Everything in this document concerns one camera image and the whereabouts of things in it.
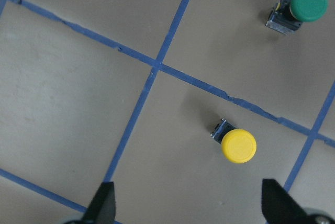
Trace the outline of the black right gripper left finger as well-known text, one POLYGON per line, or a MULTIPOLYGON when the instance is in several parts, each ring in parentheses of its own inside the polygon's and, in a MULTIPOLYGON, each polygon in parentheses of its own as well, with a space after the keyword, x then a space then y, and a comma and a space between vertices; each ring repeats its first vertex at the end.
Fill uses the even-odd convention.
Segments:
POLYGON ((103 182, 94 195, 81 223, 114 223, 116 217, 115 187, 103 182))

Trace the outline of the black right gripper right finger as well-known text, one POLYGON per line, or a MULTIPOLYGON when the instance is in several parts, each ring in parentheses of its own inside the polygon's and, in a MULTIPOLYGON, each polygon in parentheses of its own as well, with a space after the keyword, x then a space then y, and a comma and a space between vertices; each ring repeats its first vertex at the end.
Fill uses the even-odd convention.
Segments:
POLYGON ((262 180, 261 210, 267 223, 314 223, 301 206, 275 180, 262 180))

